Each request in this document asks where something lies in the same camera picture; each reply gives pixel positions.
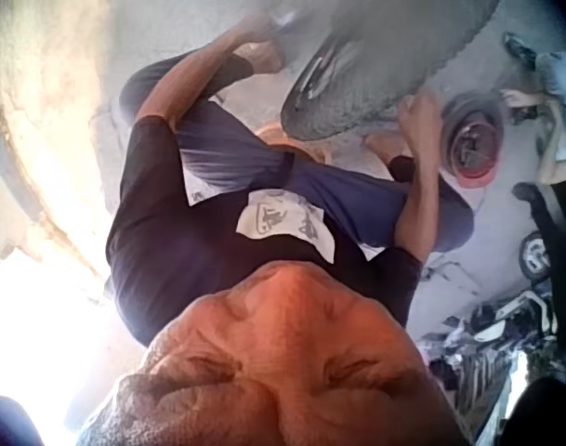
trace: pavement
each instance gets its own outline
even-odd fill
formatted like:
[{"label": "pavement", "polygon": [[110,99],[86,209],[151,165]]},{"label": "pavement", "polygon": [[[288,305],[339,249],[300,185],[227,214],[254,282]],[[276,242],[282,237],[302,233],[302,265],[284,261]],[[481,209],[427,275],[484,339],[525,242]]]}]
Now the pavement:
[{"label": "pavement", "polygon": [[[127,78],[156,60],[208,43],[248,13],[310,4],[322,14],[295,48],[292,63],[221,95],[224,107],[256,130],[278,117],[296,76],[325,36],[333,3],[0,0],[0,104],[8,131],[46,206],[91,263],[106,272],[102,248],[118,204],[128,139],[116,105]],[[471,90],[536,87],[502,48],[504,31],[519,33],[538,51],[566,49],[566,23],[549,2],[502,0],[487,27],[428,85],[444,101]],[[475,233],[462,248],[431,258],[431,274],[416,292],[407,327],[412,337],[473,302],[528,284],[518,250],[535,226],[528,206],[510,190],[535,178],[538,126],[507,125],[495,181],[483,190],[462,191],[475,209]],[[381,163],[359,141],[353,133],[333,138],[333,164],[384,176]]]}]

